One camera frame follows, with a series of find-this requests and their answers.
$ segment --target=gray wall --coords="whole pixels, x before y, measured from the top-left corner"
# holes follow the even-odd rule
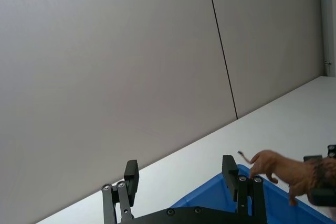
[[[239,115],[322,73],[318,0],[214,1]],[[236,118],[211,0],[0,6],[1,223],[40,220]]]
[[[214,0],[238,116],[323,74],[320,0]]]

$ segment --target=black line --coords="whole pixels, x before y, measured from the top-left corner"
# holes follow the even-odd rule
[[[215,19],[216,19],[216,25],[217,25],[218,35],[219,35],[219,41],[220,41],[220,43],[221,43],[221,47],[222,47],[222,53],[223,53],[224,62],[225,62],[225,68],[226,68],[226,73],[227,73],[227,79],[229,80],[230,91],[231,91],[232,100],[233,100],[233,106],[234,106],[234,108],[235,108],[236,118],[238,119],[238,114],[237,114],[237,109],[236,109],[235,98],[234,98],[234,96],[233,96],[232,85],[231,85],[230,76],[229,76],[229,70],[227,69],[227,63],[226,63],[225,54],[224,54],[224,47],[223,47],[223,43],[222,43],[221,32],[219,31],[219,26],[218,26],[218,20],[217,20],[217,14],[216,14],[216,10],[215,10],[214,0],[211,0],[211,2],[212,2],[212,7],[213,7],[213,9],[214,9],[214,14],[215,14]]]

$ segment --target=screw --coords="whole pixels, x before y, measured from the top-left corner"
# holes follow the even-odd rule
[[[124,187],[125,186],[125,182],[120,182],[119,184],[118,184],[118,187]]]
[[[167,215],[169,215],[169,216],[173,216],[174,214],[175,214],[175,210],[174,210],[174,209],[169,208],[169,209],[167,210]]]
[[[259,177],[255,177],[255,178],[254,178],[254,181],[257,182],[257,183],[260,183],[260,182],[262,182],[262,179],[259,178]]]
[[[200,207],[196,207],[194,211],[195,213],[199,214],[200,212],[202,212],[202,209]]]
[[[246,181],[246,177],[245,176],[239,176],[239,180],[240,181]]]

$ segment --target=blue plastic container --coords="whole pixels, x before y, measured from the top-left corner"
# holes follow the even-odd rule
[[[249,169],[247,167],[238,165],[238,168],[239,174],[248,176]],[[264,180],[264,195],[268,224],[336,223],[301,201],[299,201],[297,207],[289,206],[288,194],[267,180]],[[208,182],[180,199],[172,207],[197,206],[230,212],[235,211],[236,203],[232,200],[230,191],[226,187],[222,174],[213,177]]]

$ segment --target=white tabletop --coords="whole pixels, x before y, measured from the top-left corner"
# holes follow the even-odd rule
[[[260,150],[272,149],[302,160],[306,155],[326,155],[327,145],[334,143],[336,78],[319,77],[140,170],[132,213],[139,217],[168,208],[220,173],[224,154],[233,155],[237,164],[244,165],[238,150],[252,157]],[[279,187],[288,191],[284,183]],[[308,203],[306,196],[299,199]],[[331,216],[328,208],[313,208]],[[59,223],[103,224],[101,192],[39,222]]]

